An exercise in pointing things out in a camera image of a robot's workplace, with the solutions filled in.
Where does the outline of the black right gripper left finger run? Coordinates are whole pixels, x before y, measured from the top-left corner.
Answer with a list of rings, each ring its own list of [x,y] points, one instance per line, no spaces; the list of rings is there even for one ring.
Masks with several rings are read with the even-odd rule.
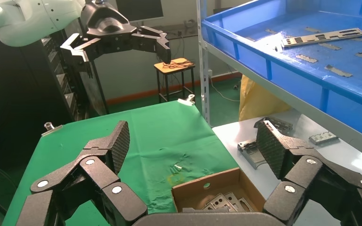
[[[73,161],[31,185],[16,224],[63,226],[79,206],[92,202],[110,225],[133,225],[148,208],[118,175],[129,146],[126,121],[108,136],[90,140]]]

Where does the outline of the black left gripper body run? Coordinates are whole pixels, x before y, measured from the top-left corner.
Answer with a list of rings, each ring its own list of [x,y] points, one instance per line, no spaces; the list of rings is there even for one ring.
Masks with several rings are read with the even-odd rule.
[[[80,20],[83,36],[89,40],[99,39],[97,49],[100,54],[132,49],[132,34],[137,28],[110,3],[103,0],[85,3]]]

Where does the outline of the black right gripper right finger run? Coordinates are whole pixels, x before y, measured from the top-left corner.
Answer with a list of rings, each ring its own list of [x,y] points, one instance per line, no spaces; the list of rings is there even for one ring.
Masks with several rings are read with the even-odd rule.
[[[294,224],[308,201],[343,226],[362,226],[362,174],[323,157],[304,140],[281,134],[270,121],[257,125],[256,146],[280,181],[264,213]]]

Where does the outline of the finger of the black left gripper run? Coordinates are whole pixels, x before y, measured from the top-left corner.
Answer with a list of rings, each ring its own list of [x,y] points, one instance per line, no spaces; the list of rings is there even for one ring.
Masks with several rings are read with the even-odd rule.
[[[94,77],[92,62],[101,56],[98,48],[100,38],[84,38],[79,33],[73,33],[61,46],[65,61],[77,72],[87,73]]]
[[[171,62],[170,42],[167,33],[147,26],[141,26],[132,34],[132,47],[135,50],[156,53],[165,64]]]

